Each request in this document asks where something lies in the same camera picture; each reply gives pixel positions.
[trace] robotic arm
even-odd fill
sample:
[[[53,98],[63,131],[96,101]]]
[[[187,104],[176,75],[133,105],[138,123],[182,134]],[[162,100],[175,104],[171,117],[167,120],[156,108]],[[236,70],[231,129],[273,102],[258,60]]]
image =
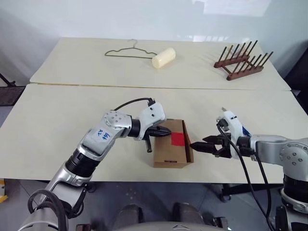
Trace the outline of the robotic arm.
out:
[[[19,231],[67,230],[66,218],[77,217],[82,212],[82,201],[87,192],[92,173],[106,157],[117,138],[128,136],[134,137],[137,141],[145,140],[147,151],[151,152],[149,136],[167,136],[171,134],[169,129],[158,126],[166,119],[162,105],[151,98],[148,100],[148,107],[136,119],[116,109],[111,110],[103,116],[98,125],[86,133],[73,155],[62,164],[43,191],[39,206],[35,210],[32,208],[32,201],[29,200],[28,208],[31,215],[23,223]],[[62,209],[65,210],[65,215],[60,215],[57,212],[59,207],[62,206]],[[63,216],[66,224],[65,222],[61,223],[59,220],[60,217],[63,219]]]
[[[280,165],[284,172],[282,189],[283,207],[277,209],[276,230],[308,230],[308,138],[291,140],[276,135],[252,135],[231,111],[223,108],[223,115],[217,119],[217,126],[238,147],[242,156],[263,163]],[[223,135],[209,136],[205,142],[195,142],[196,151],[212,153],[215,157],[237,158],[235,149]],[[217,150],[215,145],[222,145]]]

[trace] metal clothes hanger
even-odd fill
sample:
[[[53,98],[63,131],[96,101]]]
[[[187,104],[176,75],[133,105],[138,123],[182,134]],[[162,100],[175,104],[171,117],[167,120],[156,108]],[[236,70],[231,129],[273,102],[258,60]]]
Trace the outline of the metal clothes hanger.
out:
[[[140,48],[136,48],[136,44],[137,44],[137,42],[138,42],[137,40],[135,40],[135,39],[130,39],[129,41],[135,41],[133,47],[122,48],[122,49],[119,49],[118,51],[115,51],[115,50],[107,51],[107,52],[105,53],[105,56],[141,58],[141,59],[152,59],[151,57],[108,54],[108,53],[110,53],[110,52],[120,52],[120,51],[123,51],[123,50],[130,50],[130,49],[135,49],[135,50],[143,51],[143,52],[145,52],[145,53],[147,53],[147,54],[154,54],[154,55],[157,55],[157,54],[154,53],[154,52],[147,52],[146,50],[143,50],[143,49],[140,49]]]

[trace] beige tabletop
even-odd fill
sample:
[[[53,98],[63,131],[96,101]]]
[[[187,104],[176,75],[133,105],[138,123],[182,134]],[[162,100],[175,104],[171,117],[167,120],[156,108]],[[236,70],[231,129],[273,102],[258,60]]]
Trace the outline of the beige tabletop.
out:
[[[185,90],[30,84],[0,128],[1,178],[50,180],[80,139],[109,109],[139,97],[160,102],[168,118],[184,119],[192,142],[217,135],[221,107],[252,134],[290,139],[308,136],[308,116],[289,91]],[[133,117],[145,102],[121,109]],[[258,165],[245,158],[252,183],[263,183]],[[98,181],[246,183],[238,160],[194,152],[183,169],[153,168],[143,141],[118,139],[93,174]],[[282,183],[280,166],[264,164],[270,183]]]
[[[176,59],[158,70],[152,66],[151,59],[104,55],[109,50],[133,44],[134,41],[119,39],[61,38],[30,81],[142,88],[290,90],[270,61],[262,72],[227,81],[227,73],[213,65],[230,43],[139,40],[136,47],[148,52],[160,53],[168,47],[175,49]],[[121,54],[153,57],[132,50]],[[259,54],[263,51],[257,43],[251,55]]]

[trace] white wall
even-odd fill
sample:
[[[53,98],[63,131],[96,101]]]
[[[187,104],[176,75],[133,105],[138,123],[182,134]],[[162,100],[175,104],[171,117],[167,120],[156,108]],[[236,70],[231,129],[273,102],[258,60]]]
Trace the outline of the white wall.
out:
[[[308,0],[0,0],[0,72],[28,82],[60,36],[243,42],[281,76],[307,47]]]

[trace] white cylinder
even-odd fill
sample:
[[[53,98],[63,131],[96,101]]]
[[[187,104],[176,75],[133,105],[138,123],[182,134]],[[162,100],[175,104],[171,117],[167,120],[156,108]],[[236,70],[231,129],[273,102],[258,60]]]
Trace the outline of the white cylinder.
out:
[[[171,62],[175,59],[176,53],[172,47],[167,48],[163,52],[159,53],[157,56],[152,58],[152,65],[156,69],[159,69],[166,65],[167,63]]]

